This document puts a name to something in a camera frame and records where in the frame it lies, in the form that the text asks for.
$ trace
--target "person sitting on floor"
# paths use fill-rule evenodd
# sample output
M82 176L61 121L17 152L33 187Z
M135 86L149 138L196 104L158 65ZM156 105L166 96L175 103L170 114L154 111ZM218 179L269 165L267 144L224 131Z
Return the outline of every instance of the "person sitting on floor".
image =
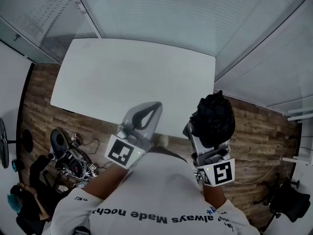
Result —
M28 220L48 219L53 216L59 201L68 194L58 194L40 180L40 172L53 159L52 153L40 155L30 167L30 186L18 183L11 188L8 203L19 216Z

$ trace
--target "teal hair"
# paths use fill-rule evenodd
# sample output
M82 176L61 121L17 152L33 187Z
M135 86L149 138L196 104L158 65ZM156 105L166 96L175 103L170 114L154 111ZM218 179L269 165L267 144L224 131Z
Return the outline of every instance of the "teal hair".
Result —
M14 194L10 194L7 196L8 203L10 207L17 213L20 213L22 208L22 202L19 197L15 196Z

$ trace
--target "white shirt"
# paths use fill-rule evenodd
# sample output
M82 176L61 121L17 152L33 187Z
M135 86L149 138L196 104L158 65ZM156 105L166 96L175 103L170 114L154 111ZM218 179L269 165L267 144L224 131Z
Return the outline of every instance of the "white shirt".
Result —
M73 235L85 225L92 235L259 235L227 200L217 210L204 200L183 160L148 153L105 201L75 188L58 204L52 235Z

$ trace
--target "person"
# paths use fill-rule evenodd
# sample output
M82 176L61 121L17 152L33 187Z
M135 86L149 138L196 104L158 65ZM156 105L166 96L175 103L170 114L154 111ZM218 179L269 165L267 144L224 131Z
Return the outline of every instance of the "person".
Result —
M8 203L19 216L28 220L46 220L53 215L61 198L40 180L40 172L53 159L52 153L48 156L40 155L30 167L30 186L17 183L11 188Z
M198 187L187 162L166 149L161 136L129 171L113 164L74 189L58 204L51 235L73 235L85 226L92 235L259 235L221 187Z

